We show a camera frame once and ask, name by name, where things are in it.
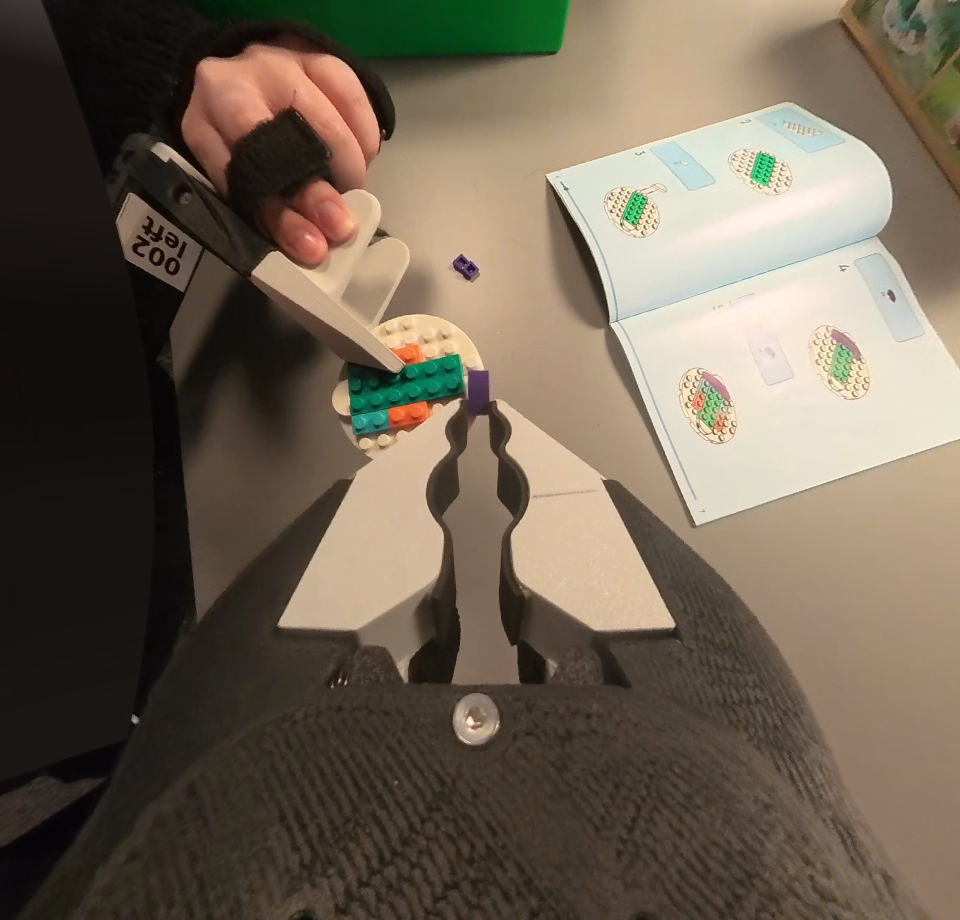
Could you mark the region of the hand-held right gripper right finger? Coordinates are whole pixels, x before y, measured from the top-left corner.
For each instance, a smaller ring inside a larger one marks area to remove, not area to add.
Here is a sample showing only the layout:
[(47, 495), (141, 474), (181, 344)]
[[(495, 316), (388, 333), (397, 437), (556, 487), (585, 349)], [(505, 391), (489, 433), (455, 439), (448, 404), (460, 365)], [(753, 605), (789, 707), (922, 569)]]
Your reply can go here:
[(606, 478), (503, 400), (488, 407), (501, 546), (501, 621), (518, 658), (669, 636), (676, 622)]

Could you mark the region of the person's left hand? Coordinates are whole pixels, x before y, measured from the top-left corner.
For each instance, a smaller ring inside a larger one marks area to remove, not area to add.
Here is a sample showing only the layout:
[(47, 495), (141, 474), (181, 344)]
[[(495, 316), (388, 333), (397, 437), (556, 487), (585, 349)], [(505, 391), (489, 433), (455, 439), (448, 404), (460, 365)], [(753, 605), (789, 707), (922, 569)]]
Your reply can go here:
[(294, 36), (201, 60), (181, 122), (184, 143), (221, 194), (234, 147), (258, 125), (296, 110), (331, 151), (334, 184), (312, 182), (291, 200), (269, 197), (260, 225), (291, 259), (321, 264), (357, 225), (342, 191), (362, 189), (382, 143), (374, 109), (342, 60)]

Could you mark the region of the yellow lego box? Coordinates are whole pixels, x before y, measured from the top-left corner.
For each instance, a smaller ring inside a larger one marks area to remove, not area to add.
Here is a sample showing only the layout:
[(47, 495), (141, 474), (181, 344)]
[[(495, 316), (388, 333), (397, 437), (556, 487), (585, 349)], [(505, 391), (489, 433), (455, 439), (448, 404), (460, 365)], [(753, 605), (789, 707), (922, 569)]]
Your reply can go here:
[(958, 193), (959, 0), (848, 0), (840, 20)]

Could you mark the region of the light blue instruction booklet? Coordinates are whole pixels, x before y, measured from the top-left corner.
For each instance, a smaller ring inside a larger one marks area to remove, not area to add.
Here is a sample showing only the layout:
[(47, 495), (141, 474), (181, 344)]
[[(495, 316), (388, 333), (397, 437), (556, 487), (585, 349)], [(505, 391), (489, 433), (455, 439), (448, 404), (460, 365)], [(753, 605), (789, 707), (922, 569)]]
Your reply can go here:
[(546, 180), (695, 526), (958, 441), (866, 143), (787, 102)]

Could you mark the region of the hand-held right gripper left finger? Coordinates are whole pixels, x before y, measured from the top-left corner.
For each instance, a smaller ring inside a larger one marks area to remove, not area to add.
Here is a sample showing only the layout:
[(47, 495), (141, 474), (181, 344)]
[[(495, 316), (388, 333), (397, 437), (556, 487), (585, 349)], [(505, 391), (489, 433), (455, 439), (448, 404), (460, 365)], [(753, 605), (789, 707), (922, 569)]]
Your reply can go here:
[(472, 422), (442, 408), (354, 475), (279, 629), (383, 648), (406, 681), (452, 680), (461, 631), (445, 514)]

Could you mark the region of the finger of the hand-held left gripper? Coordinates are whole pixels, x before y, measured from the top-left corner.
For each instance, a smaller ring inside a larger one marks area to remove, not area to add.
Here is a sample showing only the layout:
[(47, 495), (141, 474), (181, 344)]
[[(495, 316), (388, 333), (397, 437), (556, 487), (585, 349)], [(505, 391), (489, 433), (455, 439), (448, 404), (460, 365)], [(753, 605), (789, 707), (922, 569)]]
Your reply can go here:
[(284, 254), (267, 254), (249, 278), (282, 311), (346, 363), (402, 371), (403, 361)]

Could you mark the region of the round white lego plate assembly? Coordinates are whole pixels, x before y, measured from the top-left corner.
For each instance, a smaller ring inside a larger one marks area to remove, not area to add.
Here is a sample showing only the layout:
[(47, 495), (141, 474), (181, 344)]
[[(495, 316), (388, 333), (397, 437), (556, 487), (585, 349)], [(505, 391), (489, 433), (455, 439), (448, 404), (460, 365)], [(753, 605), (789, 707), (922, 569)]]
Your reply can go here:
[(485, 370), (479, 349), (460, 326), (431, 314), (390, 318), (373, 329), (404, 368), (399, 373), (343, 366), (331, 397), (342, 431), (373, 459), (470, 395), (471, 375)]

